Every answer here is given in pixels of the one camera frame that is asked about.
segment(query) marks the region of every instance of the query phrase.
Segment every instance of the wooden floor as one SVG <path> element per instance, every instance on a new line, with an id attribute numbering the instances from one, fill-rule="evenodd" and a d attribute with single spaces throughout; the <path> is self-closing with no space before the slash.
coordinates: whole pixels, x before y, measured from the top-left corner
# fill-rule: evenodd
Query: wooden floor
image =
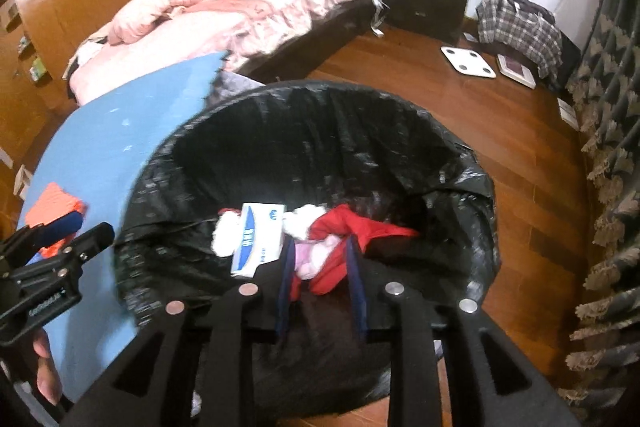
<path id="1" fill-rule="evenodd" d="M 558 385 L 566 378 L 568 334 L 577 324 L 574 308 L 586 273 L 589 212 L 578 134 L 560 119 L 548 90 L 530 90 L 500 73 L 495 80 L 458 74 L 441 45 L 386 28 L 384 38 L 367 34 L 350 42 L 309 78 L 398 94 L 426 108 L 476 150 L 495 182 L 502 256 L 483 308 Z M 498 72 L 495 59 L 485 59 Z M 381 426 L 387 408 L 383 400 L 340 417 L 282 425 Z"/>

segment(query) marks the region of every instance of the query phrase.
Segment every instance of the black trash bag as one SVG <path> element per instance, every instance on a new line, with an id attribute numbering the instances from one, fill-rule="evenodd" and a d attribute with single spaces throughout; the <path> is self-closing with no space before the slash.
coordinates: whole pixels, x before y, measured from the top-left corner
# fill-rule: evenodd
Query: black trash bag
<path id="1" fill-rule="evenodd" d="M 115 248 L 118 293 L 140 325 L 167 301 L 197 307 L 238 283 L 211 235 L 220 209 L 249 201 L 348 203 L 418 230 L 365 254 L 441 303 L 481 302 L 500 266 L 493 183 L 428 111 L 369 87 L 283 82 L 193 118 L 140 175 Z M 388 394 L 389 365 L 388 347 L 354 333 L 346 281 L 325 296 L 303 289 L 286 340 L 254 348 L 258 416 L 366 405 Z"/>

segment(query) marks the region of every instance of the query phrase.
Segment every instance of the nightstand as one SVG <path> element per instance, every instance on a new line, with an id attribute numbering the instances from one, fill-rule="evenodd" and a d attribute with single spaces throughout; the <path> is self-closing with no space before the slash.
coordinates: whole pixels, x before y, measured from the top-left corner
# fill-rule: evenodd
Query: nightstand
<path id="1" fill-rule="evenodd" d="M 388 0 L 392 26 L 457 45 L 468 0 Z"/>

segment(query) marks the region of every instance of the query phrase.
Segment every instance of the red cloth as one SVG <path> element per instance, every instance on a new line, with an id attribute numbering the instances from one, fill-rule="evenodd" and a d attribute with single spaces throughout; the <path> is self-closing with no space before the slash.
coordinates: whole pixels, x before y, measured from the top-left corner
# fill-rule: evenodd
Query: red cloth
<path id="1" fill-rule="evenodd" d="M 324 266 L 313 279 L 309 281 L 309 289 L 315 295 L 324 295 L 333 290 L 338 282 L 347 275 L 347 261 L 345 259 L 346 237 L 355 235 L 360 245 L 360 250 L 364 252 L 371 239 L 377 237 L 387 237 L 389 235 L 415 236 L 418 233 L 412 229 L 397 227 L 388 223 L 374 221 L 368 217 L 362 217 L 353 212 L 348 204 L 340 204 L 329 210 L 324 216 L 319 217 L 309 228 L 309 239 L 318 241 L 327 235 L 345 236 L 340 244 L 335 247 L 331 255 L 327 258 Z M 294 275 L 291 284 L 290 299 L 297 301 L 300 297 L 300 279 Z"/>
<path id="2" fill-rule="evenodd" d="M 30 227 L 40 224 L 48 225 L 59 217 L 73 211 L 80 212 L 84 216 L 85 210 L 86 206 L 81 200 L 71 194 L 67 194 L 57 183 L 50 183 L 24 216 L 24 223 Z M 53 257 L 66 241 L 73 239 L 75 235 L 73 233 L 50 247 L 40 248 L 40 255 L 45 259 Z"/>

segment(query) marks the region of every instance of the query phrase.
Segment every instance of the blue and white box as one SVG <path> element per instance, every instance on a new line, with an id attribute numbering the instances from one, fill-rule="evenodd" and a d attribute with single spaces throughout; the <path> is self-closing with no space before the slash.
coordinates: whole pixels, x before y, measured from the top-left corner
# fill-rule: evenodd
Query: blue and white box
<path id="1" fill-rule="evenodd" d="M 258 266 L 279 259 L 282 250 L 285 209 L 283 204 L 245 203 L 242 205 L 240 214 L 242 241 L 234 252 L 231 275 L 251 278 Z"/>

